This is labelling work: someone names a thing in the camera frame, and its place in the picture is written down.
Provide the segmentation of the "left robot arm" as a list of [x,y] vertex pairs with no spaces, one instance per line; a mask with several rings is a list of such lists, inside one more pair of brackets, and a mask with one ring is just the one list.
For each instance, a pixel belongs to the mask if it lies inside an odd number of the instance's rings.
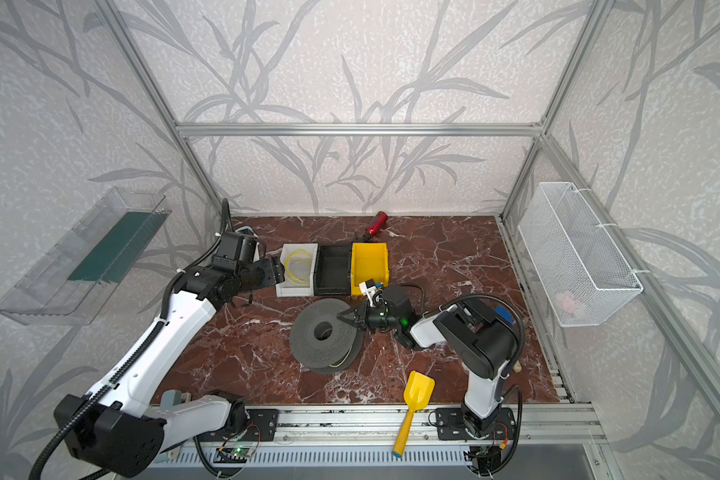
[[97,466],[92,478],[108,473],[132,478],[155,458],[207,432],[242,432],[247,420],[242,397],[219,392],[186,403],[153,407],[150,401],[189,342],[226,304],[241,293],[280,284],[282,262],[254,257],[258,240],[234,231],[177,274],[163,293],[150,327],[128,353],[83,396],[68,395],[56,407],[58,432],[39,454],[29,476],[41,477],[54,451]]

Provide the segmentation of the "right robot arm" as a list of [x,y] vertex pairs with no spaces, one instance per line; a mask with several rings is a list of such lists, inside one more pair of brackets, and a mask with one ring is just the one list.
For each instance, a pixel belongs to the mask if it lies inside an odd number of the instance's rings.
[[507,301],[483,293],[419,314],[407,287],[373,286],[362,303],[338,313],[337,319],[359,331],[390,331],[409,350],[446,344],[469,373],[462,402],[466,431],[476,439],[486,437],[497,423],[505,381],[526,345],[521,315]]

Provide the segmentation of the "grey cable spool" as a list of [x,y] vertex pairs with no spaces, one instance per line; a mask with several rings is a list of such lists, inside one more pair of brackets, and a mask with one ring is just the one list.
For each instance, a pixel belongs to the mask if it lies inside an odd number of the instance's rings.
[[357,358],[364,341],[363,332],[338,318],[349,308],[340,299],[325,298],[297,316],[289,346],[300,364],[315,373],[333,375],[347,369]]

